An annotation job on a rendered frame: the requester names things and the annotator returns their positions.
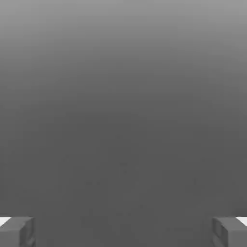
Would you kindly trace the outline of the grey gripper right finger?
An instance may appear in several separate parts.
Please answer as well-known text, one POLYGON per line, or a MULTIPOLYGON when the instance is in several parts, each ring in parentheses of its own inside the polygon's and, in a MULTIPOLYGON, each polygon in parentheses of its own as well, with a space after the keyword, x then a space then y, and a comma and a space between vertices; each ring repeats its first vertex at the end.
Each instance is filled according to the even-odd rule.
POLYGON ((213 247, 247 247, 247 217, 213 217, 213 247))

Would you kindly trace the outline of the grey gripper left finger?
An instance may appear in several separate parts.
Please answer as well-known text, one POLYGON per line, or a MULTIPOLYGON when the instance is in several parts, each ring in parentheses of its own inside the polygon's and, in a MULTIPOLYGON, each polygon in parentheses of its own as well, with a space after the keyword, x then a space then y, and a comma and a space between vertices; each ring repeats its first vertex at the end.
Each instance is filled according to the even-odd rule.
POLYGON ((35 218, 0 216, 0 247, 36 247, 35 218))

